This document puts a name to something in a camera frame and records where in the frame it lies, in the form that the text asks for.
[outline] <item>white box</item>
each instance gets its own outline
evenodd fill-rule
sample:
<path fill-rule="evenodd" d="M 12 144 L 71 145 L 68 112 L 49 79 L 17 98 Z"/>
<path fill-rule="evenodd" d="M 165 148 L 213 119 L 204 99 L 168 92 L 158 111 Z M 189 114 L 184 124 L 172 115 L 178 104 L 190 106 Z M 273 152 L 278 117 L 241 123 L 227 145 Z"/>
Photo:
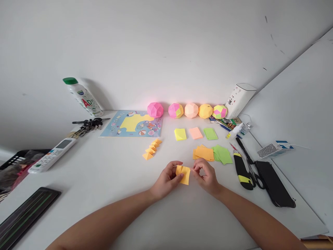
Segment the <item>white box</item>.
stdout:
<path fill-rule="evenodd" d="M 236 87 L 233 89 L 227 103 L 224 105 L 228 109 L 228 113 L 225 118 L 236 118 L 256 91 L 256 88 L 247 83 L 236 84 Z"/>

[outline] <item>hand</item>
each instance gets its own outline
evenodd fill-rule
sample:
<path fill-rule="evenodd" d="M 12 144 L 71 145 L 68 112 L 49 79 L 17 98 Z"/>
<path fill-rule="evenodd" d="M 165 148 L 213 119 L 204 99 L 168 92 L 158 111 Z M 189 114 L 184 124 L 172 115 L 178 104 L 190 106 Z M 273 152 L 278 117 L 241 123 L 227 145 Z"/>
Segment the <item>hand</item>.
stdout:
<path fill-rule="evenodd" d="M 201 168 L 205 171 L 204 176 L 199 174 Z M 221 192 L 223 187 L 216 179 L 215 169 L 205 159 L 196 159 L 191 171 L 196 181 L 207 193 L 215 196 Z"/>
<path fill-rule="evenodd" d="M 156 200 L 161 200 L 167 196 L 181 181 L 184 174 L 176 176 L 177 165 L 182 165 L 181 161 L 171 161 L 163 169 L 155 184 L 149 189 Z"/>

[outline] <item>small box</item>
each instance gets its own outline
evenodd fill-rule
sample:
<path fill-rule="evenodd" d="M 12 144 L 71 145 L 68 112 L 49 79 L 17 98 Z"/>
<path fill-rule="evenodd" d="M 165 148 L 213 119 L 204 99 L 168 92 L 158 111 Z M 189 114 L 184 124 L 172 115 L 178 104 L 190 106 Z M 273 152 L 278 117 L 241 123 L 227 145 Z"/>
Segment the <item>small box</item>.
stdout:
<path fill-rule="evenodd" d="M 256 93 L 257 89 L 247 83 L 236 84 L 227 103 L 224 105 L 228 109 L 226 119 L 236 118 L 251 97 Z"/>
<path fill-rule="evenodd" d="M 291 144 L 287 141 L 275 141 L 268 146 L 262 148 L 261 150 L 257 151 L 258 156 L 260 159 L 263 158 L 273 158 L 275 156 L 282 155 L 290 150 L 294 149 Z"/>

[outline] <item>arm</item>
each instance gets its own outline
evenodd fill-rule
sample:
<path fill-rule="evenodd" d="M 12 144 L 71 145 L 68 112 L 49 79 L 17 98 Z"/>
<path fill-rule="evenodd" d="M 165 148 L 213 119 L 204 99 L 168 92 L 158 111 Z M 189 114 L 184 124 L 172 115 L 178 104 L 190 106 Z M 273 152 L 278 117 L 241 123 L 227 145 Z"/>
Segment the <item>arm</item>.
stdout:
<path fill-rule="evenodd" d="M 307 249 L 285 226 L 266 211 L 220 185 L 214 168 L 204 159 L 194 162 L 192 173 L 199 185 L 222 202 L 262 250 Z"/>
<path fill-rule="evenodd" d="M 170 162 L 149 190 L 93 212 L 67 229 L 46 250 L 108 249 L 143 211 L 178 185 L 183 174 L 176 176 L 176 167 L 181 164 Z"/>

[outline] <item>stack of sticky notes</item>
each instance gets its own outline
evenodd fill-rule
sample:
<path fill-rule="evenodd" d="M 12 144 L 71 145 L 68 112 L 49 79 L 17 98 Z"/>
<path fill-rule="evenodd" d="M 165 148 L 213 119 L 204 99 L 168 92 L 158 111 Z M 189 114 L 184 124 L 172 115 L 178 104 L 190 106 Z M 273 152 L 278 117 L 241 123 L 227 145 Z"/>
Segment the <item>stack of sticky notes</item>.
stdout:
<path fill-rule="evenodd" d="M 218 137 L 213 128 L 204 128 L 205 135 L 208 140 L 217 140 Z"/>
<path fill-rule="evenodd" d="M 177 141 L 182 141 L 182 140 L 186 140 L 186 132 L 184 128 L 176 128 L 174 130 L 174 135 L 176 136 L 176 140 Z"/>
<path fill-rule="evenodd" d="M 216 145 L 215 147 L 212 147 L 212 149 L 214 151 L 214 159 L 216 161 L 222 162 L 224 165 L 227 163 L 232 163 L 230 152 L 227 148 Z"/>
<path fill-rule="evenodd" d="M 190 168 L 177 165 L 176 175 L 180 175 L 181 173 L 184 174 L 184 177 L 183 177 L 183 179 L 181 179 L 180 183 L 188 185 L 188 180 L 190 178 L 190 172 L 191 172 Z"/>
<path fill-rule="evenodd" d="M 189 131 L 190 131 L 190 134 L 191 134 L 191 136 L 192 136 L 193 139 L 196 140 L 196 139 L 203 138 L 203 136 L 202 136 L 202 134 L 201 134 L 201 132 L 200 132 L 200 130 L 199 130 L 198 127 L 190 128 Z"/>
<path fill-rule="evenodd" d="M 206 148 L 201 145 L 196 149 L 193 149 L 193 159 L 204 158 L 207 161 L 214 161 L 214 151 L 213 149 Z"/>
<path fill-rule="evenodd" d="M 146 149 L 146 152 L 145 154 L 143 154 L 143 158 L 145 158 L 146 160 L 149 160 L 151 158 L 153 158 L 153 154 L 156 153 L 156 148 L 158 148 L 160 146 L 160 144 L 162 143 L 161 140 L 159 139 L 156 139 L 155 141 L 153 141 L 150 145 L 149 145 L 149 148 Z"/>

